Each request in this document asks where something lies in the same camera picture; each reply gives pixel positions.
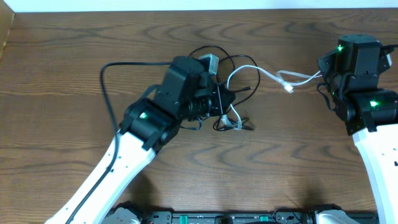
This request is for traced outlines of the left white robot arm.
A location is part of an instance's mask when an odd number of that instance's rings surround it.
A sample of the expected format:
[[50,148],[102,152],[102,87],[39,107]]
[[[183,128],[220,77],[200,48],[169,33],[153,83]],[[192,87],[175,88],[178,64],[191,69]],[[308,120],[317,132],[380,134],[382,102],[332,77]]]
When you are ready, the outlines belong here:
[[111,120],[114,138],[103,158],[74,196],[48,223],[101,223],[135,176],[173,139],[181,123],[226,114],[235,94],[216,83],[219,59],[175,57],[160,85],[150,86]]

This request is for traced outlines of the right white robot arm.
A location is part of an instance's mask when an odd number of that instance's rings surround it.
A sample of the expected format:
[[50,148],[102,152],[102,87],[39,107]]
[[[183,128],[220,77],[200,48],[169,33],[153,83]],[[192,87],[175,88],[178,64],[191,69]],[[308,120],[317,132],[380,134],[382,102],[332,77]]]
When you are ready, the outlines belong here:
[[380,223],[397,223],[397,93],[378,87],[396,44],[346,34],[318,59],[333,111],[364,162]]

